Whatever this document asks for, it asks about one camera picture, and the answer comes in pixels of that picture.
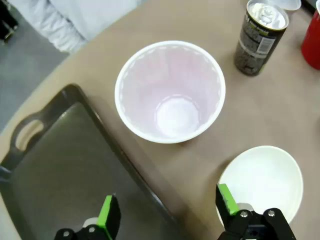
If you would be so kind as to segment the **left gripper black green right finger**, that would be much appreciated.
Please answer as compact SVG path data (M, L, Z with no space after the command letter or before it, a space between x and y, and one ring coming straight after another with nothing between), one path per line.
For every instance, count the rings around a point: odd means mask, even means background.
M226 184L216 185L216 207L224 231L219 240L295 240L285 216L278 208L258 214L239 209Z

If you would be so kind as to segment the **left gripper black green left finger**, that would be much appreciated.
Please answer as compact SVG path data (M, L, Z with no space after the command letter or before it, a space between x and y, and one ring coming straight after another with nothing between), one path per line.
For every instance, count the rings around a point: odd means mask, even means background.
M55 240L115 240L121 223L121 210L114 194L107 195L96 223L83 226L75 232L71 228L59 229Z

